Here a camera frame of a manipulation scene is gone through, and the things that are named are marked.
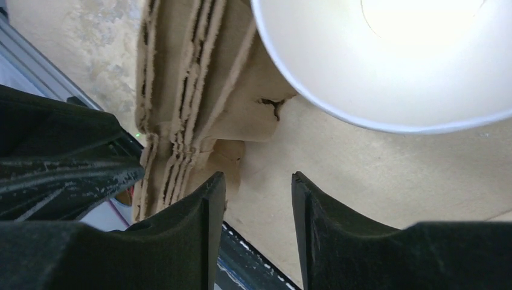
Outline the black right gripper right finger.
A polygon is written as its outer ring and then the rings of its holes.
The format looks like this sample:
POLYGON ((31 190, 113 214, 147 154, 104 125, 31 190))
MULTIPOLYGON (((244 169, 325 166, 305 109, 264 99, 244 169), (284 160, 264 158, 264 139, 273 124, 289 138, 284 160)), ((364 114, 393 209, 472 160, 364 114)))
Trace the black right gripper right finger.
POLYGON ((292 175, 304 289, 510 289, 509 222, 419 222, 399 230, 292 175))

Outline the brown pulp cup carrier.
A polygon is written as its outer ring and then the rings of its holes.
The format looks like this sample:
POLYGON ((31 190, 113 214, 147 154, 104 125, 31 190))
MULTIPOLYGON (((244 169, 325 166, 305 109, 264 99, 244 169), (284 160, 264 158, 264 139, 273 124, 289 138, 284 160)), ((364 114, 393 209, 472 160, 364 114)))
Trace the brown pulp cup carrier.
POLYGON ((147 1, 135 123, 146 136, 134 221, 183 199, 216 171, 240 186, 247 142, 272 138, 293 89, 267 53, 249 1, 147 1))

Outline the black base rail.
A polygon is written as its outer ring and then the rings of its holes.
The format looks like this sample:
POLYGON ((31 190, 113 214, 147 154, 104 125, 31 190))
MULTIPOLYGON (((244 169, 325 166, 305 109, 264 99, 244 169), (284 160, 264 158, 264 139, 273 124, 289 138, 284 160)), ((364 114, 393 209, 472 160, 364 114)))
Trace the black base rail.
MULTIPOLYGON (((112 198, 82 221, 103 231, 131 225, 131 207, 112 198)), ((233 227, 222 225, 215 289, 299 289, 291 279, 256 250, 233 227)))

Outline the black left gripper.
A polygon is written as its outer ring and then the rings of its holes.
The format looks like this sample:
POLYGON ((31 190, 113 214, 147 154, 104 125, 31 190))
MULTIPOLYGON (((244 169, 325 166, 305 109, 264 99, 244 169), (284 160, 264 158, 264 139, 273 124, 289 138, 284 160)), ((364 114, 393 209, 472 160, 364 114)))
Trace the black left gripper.
POLYGON ((1 86, 1 220, 73 221, 144 176, 110 113, 1 86))

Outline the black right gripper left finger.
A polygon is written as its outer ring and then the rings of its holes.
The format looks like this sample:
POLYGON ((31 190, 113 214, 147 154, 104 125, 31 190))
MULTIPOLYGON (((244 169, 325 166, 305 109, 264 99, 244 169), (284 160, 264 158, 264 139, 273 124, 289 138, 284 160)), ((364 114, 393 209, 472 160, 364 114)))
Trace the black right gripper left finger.
POLYGON ((225 176, 124 231, 2 222, 2 289, 213 289, 225 176))

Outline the green paper coffee cup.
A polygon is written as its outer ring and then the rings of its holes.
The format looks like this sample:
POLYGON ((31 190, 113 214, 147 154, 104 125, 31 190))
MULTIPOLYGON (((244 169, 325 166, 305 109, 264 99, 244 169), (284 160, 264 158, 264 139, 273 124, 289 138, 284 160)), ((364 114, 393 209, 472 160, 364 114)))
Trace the green paper coffee cup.
POLYGON ((252 1, 297 92, 349 124, 444 134, 511 117, 510 1, 252 1))

